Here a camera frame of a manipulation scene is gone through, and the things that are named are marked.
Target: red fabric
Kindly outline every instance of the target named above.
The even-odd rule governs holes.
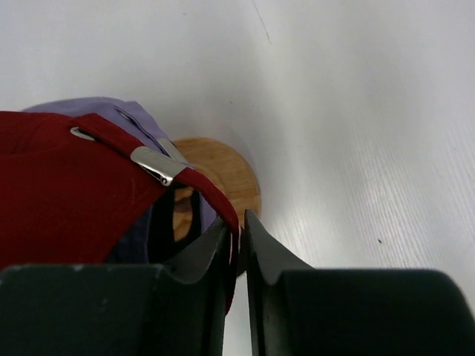
[[[74,136],[73,127],[96,141]],[[0,269],[25,263],[101,263],[167,189],[130,160],[142,145],[96,114],[73,119],[0,112]],[[232,231],[232,298],[238,216],[199,172],[186,168],[175,180],[199,191]]]

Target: white backdrop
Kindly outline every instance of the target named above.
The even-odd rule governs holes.
[[[1,0],[0,108],[136,99],[229,143],[316,267],[437,268],[475,306],[475,2]],[[245,280],[225,355],[250,355]]]

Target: wooden base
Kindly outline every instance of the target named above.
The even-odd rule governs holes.
[[[253,210],[261,214],[261,193],[258,180],[246,160],[234,150],[215,139],[192,137],[174,141],[181,154],[197,171],[203,173],[229,199],[244,226],[244,211]],[[190,188],[180,189],[175,194],[175,202],[190,197]],[[174,238],[184,238],[191,226],[192,214],[175,209],[173,216]]]

